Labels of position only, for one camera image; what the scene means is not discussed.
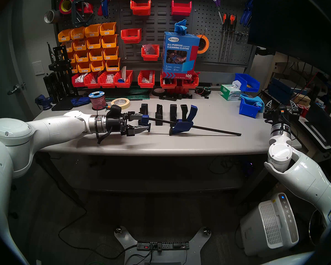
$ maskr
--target gray wall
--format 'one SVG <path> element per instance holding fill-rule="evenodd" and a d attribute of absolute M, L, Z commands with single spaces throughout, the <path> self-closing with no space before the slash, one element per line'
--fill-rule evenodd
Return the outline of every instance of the gray wall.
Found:
<path fill-rule="evenodd" d="M 34 116 L 41 111 L 34 99 L 48 96 L 44 75 L 35 75 L 32 63 L 41 61 L 45 73 L 50 73 L 51 63 L 47 42 L 56 46 L 53 25 L 44 22 L 44 14 L 51 9 L 51 0 L 17 0 L 13 6 L 12 35 L 15 55 L 23 82 L 26 83 L 26 98 Z"/>

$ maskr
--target cleaning cloth box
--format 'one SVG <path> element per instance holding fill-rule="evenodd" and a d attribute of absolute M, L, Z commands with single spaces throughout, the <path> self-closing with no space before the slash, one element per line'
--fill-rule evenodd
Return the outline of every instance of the cleaning cloth box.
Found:
<path fill-rule="evenodd" d="M 192 78 L 200 38 L 186 33 L 186 20 L 175 24 L 174 32 L 164 32 L 163 78 Z"/>

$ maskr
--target screwdriver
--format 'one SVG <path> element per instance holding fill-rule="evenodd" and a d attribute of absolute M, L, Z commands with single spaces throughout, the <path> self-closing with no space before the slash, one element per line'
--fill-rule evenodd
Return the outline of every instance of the screwdriver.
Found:
<path fill-rule="evenodd" d="M 227 13 L 223 15 L 223 24 L 222 24 L 222 42 L 221 42 L 221 48 L 220 48 L 220 56 L 218 57 L 218 62 L 221 61 L 221 56 L 222 56 L 222 50 L 223 50 L 223 45 L 225 42 L 225 32 L 228 30 L 228 16 Z"/>
<path fill-rule="evenodd" d="M 237 26 L 237 16 L 236 15 L 231 15 L 230 16 L 230 30 L 233 31 L 232 39 L 230 41 L 230 46 L 229 46 L 229 52 L 228 52 L 228 58 L 230 55 L 230 51 L 232 50 L 232 43 L 233 43 L 233 38 L 234 38 L 234 32 L 235 32 L 235 27 Z"/>

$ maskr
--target gray table surface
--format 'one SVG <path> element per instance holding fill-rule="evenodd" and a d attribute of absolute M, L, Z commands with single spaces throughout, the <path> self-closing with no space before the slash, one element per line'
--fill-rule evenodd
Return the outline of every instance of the gray table surface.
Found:
<path fill-rule="evenodd" d="M 218 91 L 212 91 L 209 99 L 195 93 L 193 99 L 177 101 L 160 100 L 150 95 L 149 100 L 131 101 L 129 108 L 122 112 L 139 112 L 141 103 L 147 103 L 149 116 L 155 117 L 156 105 L 163 105 L 163 119 L 169 120 L 170 104 L 177 104 L 177 117 L 181 118 L 181 104 L 195 105 L 198 108 L 194 125 L 242 133 L 232 136 L 192 128 L 189 132 L 169 136 L 169 124 L 156 126 L 150 121 L 151 132 L 142 132 L 134 137 L 112 133 L 100 145 L 96 135 L 86 135 L 80 139 L 52 145 L 41 149 L 44 152 L 79 153 L 89 155 L 132 155 L 132 156 L 197 156 L 197 155 L 238 155 L 260 154 L 269 149 L 271 125 L 264 122 L 263 114 L 256 119 L 239 114 L 240 101 L 226 101 Z M 96 114 L 92 105 L 83 105 L 72 110 L 85 114 Z M 67 111 L 43 111 L 34 120 L 65 114 Z M 138 125 L 137 121 L 128 122 Z M 292 146 L 301 148 L 298 140 Z"/>

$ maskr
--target door handle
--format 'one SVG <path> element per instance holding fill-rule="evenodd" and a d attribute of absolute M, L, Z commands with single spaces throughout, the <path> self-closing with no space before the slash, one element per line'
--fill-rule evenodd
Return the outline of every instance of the door handle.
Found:
<path fill-rule="evenodd" d="M 13 90 L 8 91 L 7 94 L 8 94 L 8 95 L 12 95 L 13 93 L 18 93 L 18 92 L 20 92 L 20 91 L 21 91 L 20 88 L 19 88 L 17 85 L 15 85 L 15 86 L 13 87 Z"/>

